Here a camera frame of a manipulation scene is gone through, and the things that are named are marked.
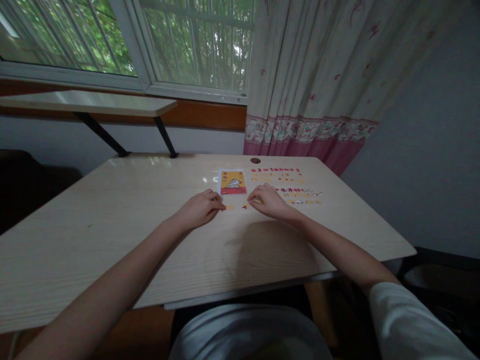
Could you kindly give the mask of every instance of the white sleeve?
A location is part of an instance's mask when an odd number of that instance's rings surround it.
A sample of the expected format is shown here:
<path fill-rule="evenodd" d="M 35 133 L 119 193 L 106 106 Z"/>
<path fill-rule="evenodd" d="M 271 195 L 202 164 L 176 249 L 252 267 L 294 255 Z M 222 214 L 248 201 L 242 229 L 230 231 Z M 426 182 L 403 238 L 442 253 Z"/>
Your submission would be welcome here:
<path fill-rule="evenodd" d="M 376 284 L 370 309 L 383 360 L 477 359 L 403 286 Z"/>

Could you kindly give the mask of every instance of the glass pane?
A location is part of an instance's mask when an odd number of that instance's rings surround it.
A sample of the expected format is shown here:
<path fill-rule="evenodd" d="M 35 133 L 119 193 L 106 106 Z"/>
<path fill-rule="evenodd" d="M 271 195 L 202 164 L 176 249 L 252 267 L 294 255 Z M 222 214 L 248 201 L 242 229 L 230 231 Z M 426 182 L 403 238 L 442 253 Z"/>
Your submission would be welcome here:
<path fill-rule="evenodd" d="M 248 91 L 255 0 L 139 0 L 156 80 Z"/>
<path fill-rule="evenodd" d="M 4 60 L 137 75 L 108 0 L 2 0 L 0 13 Z"/>

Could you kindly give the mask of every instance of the illustrated card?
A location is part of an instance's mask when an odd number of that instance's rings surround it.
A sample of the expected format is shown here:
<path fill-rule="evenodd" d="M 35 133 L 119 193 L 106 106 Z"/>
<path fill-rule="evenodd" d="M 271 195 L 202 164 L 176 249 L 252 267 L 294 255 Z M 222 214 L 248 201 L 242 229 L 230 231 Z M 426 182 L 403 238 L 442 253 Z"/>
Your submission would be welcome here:
<path fill-rule="evenodd" d="M 220 195 L 246 194 L 245 174 L 243 169 L 219 169 L 218 193 Z"/>

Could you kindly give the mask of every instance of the table surface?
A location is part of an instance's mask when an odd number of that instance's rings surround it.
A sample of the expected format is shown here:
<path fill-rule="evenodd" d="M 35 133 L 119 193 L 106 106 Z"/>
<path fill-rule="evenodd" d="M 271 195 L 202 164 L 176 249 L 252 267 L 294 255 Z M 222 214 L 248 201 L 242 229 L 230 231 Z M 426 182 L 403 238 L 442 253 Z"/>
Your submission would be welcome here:
<path fill-rule="evenodd" d="M 292 206 L 380 261 L 415 254 L 318 159 L 251 158 L 134 153 L 105 162 L 0 237 L 0 333 L 50 322 L 188 198 L 216 190 L 220 168 L 244 169 L 248 192 L 268 179 L 286 201 L 302 202 Z M 228 210 L 174 249 L 136 308 L 335 270 L 294 229 L 245 206 L 247 195 L 223 202 Z"/>
<path fill-rule="evenodd" d="M 161 116 L 177 106 L 176 100 L 93 91 L 55 91 L 2 96 L 0 106 L 112 115 Z"/>

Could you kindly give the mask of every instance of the floral curtain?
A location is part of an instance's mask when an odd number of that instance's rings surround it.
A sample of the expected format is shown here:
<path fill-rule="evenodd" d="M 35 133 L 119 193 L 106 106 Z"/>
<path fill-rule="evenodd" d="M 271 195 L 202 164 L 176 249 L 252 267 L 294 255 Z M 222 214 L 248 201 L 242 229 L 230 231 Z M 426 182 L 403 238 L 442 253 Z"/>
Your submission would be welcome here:
<path fill-rule="evenodd" d="M 467 0 L 261 0 L 243 153 L 340 175 Z"/>

